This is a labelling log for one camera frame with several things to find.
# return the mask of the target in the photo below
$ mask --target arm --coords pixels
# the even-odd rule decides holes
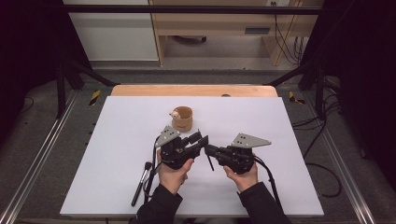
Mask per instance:
[[[235,174],[228,166],[224,166],[224,171],[238,187],[239,198],[247,209],[252,224],[291,223],[265,185],[262,182],[259,183],[256,162],[249,172],[242,175]]]
[[[161,162],[160,150],[157,151],[158,162]],[[154,190],[149,202],[143,204],[136,214],[137,224],[172,224],[175,213],[183,200],[177,194],[180,186],[188,178],[193,159],[189,159],[184,165],[174,170],[161,163],[159,167],[160,185]]]

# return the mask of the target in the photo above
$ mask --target black sleeve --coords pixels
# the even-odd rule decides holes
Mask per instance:
[[[183,199],[173,195],[163,185],[159,185],[152,194],[151,200],[143,204],[132,223],[137,224],[173,224],[175,213]]]
[[[291,224],[262,182],[238,195],[252,224]]]

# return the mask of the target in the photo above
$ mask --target black backdrop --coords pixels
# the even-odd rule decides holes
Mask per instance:
[[[325,4],[346,9],[345,2]],[[395,13],[396,1],[356,0],[322,54],[321,66],[325,76],[339,77],[340,101],[362,151],[378,163],[396,190]],[[305,60],[336,20],[318,18]]]
[[[61,59],[91,68],[68,13],[46,11],[41,3],[63,1],[0,1],[0,145],[23,107],[26,93],[56,79]]]

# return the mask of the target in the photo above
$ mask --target white cabinet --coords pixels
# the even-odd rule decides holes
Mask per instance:
[[[147,5],[147,0],[64,0],[66,5]],[[69,13],[90,61],[158,61],[148,13]]]

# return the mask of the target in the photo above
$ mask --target brown cup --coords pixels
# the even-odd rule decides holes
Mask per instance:
[[[178,106],[174,109],[180,118],[172,119],[172,127],[182,133],[188,132],[192,128],[192,109],[187,106]]]

